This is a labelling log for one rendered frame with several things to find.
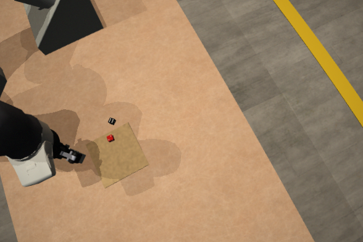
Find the black die with grey pips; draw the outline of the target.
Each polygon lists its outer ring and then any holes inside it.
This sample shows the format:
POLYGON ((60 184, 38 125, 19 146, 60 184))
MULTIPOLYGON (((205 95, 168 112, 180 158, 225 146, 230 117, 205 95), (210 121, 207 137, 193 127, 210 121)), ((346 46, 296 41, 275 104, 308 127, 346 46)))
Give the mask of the black die with grey pips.
POLYGON ((115 119, 113 119, 113 118, 111 118, 111 117, 110 117, 110 119, 109 119, 109 121, 108 121, 108 122, 109 122, 110 124, 114 125, 114 124, 115 124, 115 121, 116 121, 115 119))

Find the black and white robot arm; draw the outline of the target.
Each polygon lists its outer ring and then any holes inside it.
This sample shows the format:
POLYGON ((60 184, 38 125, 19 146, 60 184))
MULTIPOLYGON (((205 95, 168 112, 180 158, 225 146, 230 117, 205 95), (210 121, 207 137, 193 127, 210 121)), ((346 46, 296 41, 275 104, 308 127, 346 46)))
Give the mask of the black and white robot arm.
MULTIPOLYGON (((49 9, 55 0, 15 0, 38 10, 49 9)), ((53 133, 48 124, 23 110, 0 101, 0 156, 6 156, 22 186, 39 184, 56 175, 53 133)))

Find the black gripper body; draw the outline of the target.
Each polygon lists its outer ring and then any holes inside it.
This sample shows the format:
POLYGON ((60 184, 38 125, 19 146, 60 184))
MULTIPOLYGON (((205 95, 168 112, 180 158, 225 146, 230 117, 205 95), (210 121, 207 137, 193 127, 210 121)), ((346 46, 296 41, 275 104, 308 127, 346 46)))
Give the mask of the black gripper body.
POLYGON ((53 144, 52 144, 53 158, 54 157, 63 158, 64 156, 60 155, 61 151, 63 151, 63 152, 67 152, 67 151, 66 151, 66 149, 61 147, 58 134, 52 129, 51 129, 51 131, 53 133, 53 144))

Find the red die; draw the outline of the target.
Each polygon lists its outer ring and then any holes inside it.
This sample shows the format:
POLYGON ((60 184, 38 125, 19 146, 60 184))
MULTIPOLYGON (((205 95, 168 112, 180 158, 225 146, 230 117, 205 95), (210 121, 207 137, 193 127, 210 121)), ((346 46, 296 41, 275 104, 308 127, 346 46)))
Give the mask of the red die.
POLYGON ((107 140, 108 140, 108 142, 112 142, 115 139, 114 139, 113 135, 109 135, 109 136, 107 136, 107 140))

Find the tan flat mat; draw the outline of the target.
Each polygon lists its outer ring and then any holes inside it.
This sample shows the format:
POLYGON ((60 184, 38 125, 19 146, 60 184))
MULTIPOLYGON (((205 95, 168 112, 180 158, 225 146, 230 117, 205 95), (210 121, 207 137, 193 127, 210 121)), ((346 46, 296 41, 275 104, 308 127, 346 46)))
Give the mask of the tan flat mat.
POLYGON ((104 188, 149 165, 129 123, 86 144, 104 188), (107 137, 113 135, 114 141, 107 137))

